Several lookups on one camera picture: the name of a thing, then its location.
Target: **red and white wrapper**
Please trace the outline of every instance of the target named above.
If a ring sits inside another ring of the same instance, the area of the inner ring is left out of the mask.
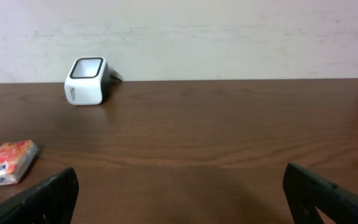
[[[0,185],[16,184],[38,152],[31,140],[5,142],[0,147]]]

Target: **brown wooden tabletop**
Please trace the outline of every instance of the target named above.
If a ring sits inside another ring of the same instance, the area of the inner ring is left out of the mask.
[[[72,223],[293,223],[290,161],[358,194],[358,79],[125,82],[98,106],[0,84],[0,145],[22,139],[42,153],[0,202],[72,166]]]

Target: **black object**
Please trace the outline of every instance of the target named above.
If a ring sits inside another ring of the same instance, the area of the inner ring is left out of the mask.
[[[78,196],[78,179],[67,168],[0,204],[0,224],[69,224]]]
[[[283,188],[295,224],[324,223],[317,209],[338,224],[358,224],[358,196],[294,163]]]

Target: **wooden table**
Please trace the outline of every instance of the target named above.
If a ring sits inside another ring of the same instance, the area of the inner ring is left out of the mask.
[[[72,223],[293,223],[287,162],[358,194],[358,79],[125,82],[99,106],[0,85],[0,144],[21,139],[43,151],[0,202],[72,166]]]

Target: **small white cube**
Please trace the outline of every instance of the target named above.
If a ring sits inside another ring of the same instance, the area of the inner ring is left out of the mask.
[[[108,92],[110,72],[103,57],[77,59],[65,81],[67,101],[73,105],[98,105]]]

